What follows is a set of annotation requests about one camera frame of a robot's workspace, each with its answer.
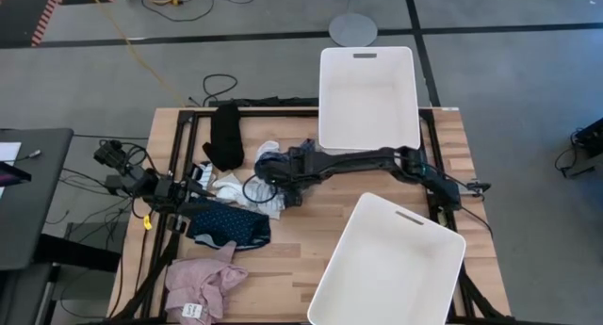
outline black sock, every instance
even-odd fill
[[[245,153],[238,126],[240,119],[234,103],[219,106],[211,116],[211,143],[204,144],[204,151],[220,171],[234,170],[243,165]]]

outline round gray disc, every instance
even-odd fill
[[[343,47],[365,47],[377,39],[377,26],[364,15],[346,13],[329,24],[329,35]]]

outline white paper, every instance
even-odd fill
[[[19,149],[21,148],[21,142],[0,142],[0,160],[14,160],[17,158],[17,154],[19,154]],[[7,161],[9,165],[14,165],[14,161]],[[0,198],[2,198],[2,193],[4,192],[4,188],[0,187]]]
[[[182,308],[182,317],[199,319],[204,308],[200,304],[186,303]]]

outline black metal frame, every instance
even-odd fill
[[[181,148],[181,142],[182,142],[182,138],[184,135],[184,130],[185,130],[186,124],[188,123],[190,125],[190,131],[188,134],[187,150],[186,150],[185,159],[184,159],[184,161],[185,161],[184,174],[186,174],[189,171],[190,166],[192,166],[192,157],[193,157],[194,150],[195,150],[195,140],[196,140],[197,133],[199,130],[199,119],[211,117],[212,114],[213,114],[213,110],[204,110],[204,111],[181,110],[179,112],[178,123],[176,125],[176,130],[174,132],[174,142],[173,142],[173,146],[172,146],[172,150],[171,150],[171,157],[170,157],[169,171],[170,171],[171,175],[175,175],[176,166],[178,164],[178,154],[179,154],[179,151]],[[288,110],[255,109],[255,110],[241,110],[240,114],[241,114],[241,118],[253,118],[253,117],[258,117],[258,118],[259,117],[262,117],[262,118],[266,118],[266,117],[315,118],[318,116],[318,109],[316,109],[316,110],[315,109],[303,110],[303,109],[297,109],[297,108],[292,108],[292,109],[288,109]],[[419,116],[421,117],[421,119],[423,119],[423,121],[425,121],[425,123],[427,124],[427,127],[428,127],[428,131],[430,134],[430,141],[432,144],[433,158],[435,160],[435,166],[439,170],[443,171],[444,170],[444,161],[443,161],[442,153],[440,150],[440,144],[439,144],[438,137],[437,137],[437,131],[435,128],[435,120],[433,117],[433,112],[430,108],[420,108]],[[425,147],[422,142],[422,138],[421,138],[421,150],[423,152],[425,152]],[[438,214],[440,212],[444,212],[447,227],[450,228],[452,231],[456,232],[456,222],[454,219],[453,212],[452,211],[440,211],[440,207],[436,203],[433,195],[429,191],[427,191],[426,193],[427,193],[427,203],[428,203],[429,210],[430,210],[430,219],[435,222],[439,222]],[[163,241],[165,238],[166,224],[167,224],[167,216],[161,215],[159,217],[159,222],[157,224],[157,232],[155,234],[153,254],[151,256],[151,261],[149,263],[149,269],[152,268],[156,264],[160,254],[161,254],[161,249],[163,248]],[[160,311],[161,313],[159,315],[159,317],[161,317],[163,319],[167,319],[167,313],[163,310],[163,305],[165,304],[165,299],[166,299],[166,295],[167,295],[165,292],[166,291],[165,291],[165,287],[164,287],[164,291],[161,296],[161,305],[162,305],[161,311]],[[152,289],[149,292],[149,294],[146,296],[146,298],[142,304],[142,309],[141,309],[141,314],[140,314],[140,316],[142,318],[146,318],[146,317],[150,316],[153,294],[154,294],[154,290]],[[474,317],[475,312],[473,309],[473,303],[471,302],[471,299],[468,297],[466,291],[464,291],[463,289],[461,289],[461,294],[463,296],[465,314],[468,315],[469,317]],[[451,317],[456,316],[456,311],[454,309],[454,302],[452,302],[452,304],[450,306],[450,311],[449,311],[448,315]]]

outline white plastic bin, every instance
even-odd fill
[[[463,262],[462,236],[371,193],[339,239],[308,319],[314,325],[441,325]]]
[[[417,149],[419,134],[410,48],[322,51],[318,107],[318,143],[322,149]]]

